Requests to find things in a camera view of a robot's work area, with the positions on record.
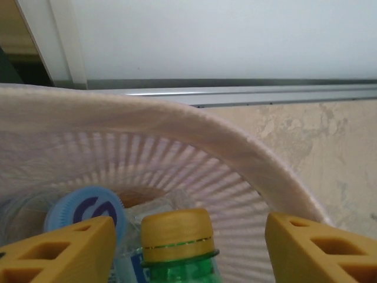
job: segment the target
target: plastic bottle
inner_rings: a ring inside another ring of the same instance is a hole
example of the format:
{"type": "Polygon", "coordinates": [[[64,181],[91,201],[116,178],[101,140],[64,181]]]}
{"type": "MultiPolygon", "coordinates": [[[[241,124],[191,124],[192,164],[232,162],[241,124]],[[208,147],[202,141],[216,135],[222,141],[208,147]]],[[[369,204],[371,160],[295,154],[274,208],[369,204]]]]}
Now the plastic bottle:
{"type": "Polygon", "coordinates": [[[213,257],[219,253],[205,209],[147,216],[141,223],[143,267],[151,283],[222,282],[213,257]]]}

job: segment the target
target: bottle label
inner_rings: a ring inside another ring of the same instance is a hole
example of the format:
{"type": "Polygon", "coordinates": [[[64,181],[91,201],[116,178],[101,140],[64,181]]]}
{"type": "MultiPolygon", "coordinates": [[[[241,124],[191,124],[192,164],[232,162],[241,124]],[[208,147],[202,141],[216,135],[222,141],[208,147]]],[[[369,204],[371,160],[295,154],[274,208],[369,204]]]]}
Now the bottle label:
{"type": "Polygon", "coordinates": [[[141,267],[143,260],[144,258],[142,252],[131,257],[131,262],[134,268],[137,283],[149,282],[149,269],[141,267]]]}

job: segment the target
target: bottle neck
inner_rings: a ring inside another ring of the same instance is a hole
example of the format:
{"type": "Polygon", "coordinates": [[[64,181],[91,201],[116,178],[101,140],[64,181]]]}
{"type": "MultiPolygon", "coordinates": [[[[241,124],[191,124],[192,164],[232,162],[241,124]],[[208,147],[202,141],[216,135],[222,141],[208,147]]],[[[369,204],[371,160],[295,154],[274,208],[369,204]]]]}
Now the bottle neck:
{"type": "Polygon", "coordinates": [[[172,262],[149,264],[150,283],[221,283],[213,257],[218,251],[172,262]]]}

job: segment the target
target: blue lid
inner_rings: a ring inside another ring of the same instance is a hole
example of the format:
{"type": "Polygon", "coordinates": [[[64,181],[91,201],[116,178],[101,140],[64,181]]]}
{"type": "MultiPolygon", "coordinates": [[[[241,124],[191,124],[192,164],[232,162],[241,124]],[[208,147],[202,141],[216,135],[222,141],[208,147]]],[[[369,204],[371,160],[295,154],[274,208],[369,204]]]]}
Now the blue lid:
{"type": "Polygon", "coordinates": [[[101,215],[113,218],[120,243],[127,226],[122,201],[111,190],[99,186],[78,189],[60,199],[46,216],[44,232],[101,215]]]}

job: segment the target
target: basket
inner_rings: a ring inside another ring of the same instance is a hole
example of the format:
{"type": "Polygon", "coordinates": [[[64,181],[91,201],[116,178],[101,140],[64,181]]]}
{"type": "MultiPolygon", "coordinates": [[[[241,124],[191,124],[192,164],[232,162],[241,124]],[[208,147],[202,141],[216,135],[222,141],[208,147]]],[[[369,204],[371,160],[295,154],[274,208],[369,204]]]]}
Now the basket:
{"type": "Polygon", "coordinates": [[[0,196],[109,187],[126,207],[184,189],[211,215],[225,282],[274,282],[264,241],[273,209],[330,219],[253,136],[204,110],[55,88],[0,88],[0,196]]]}

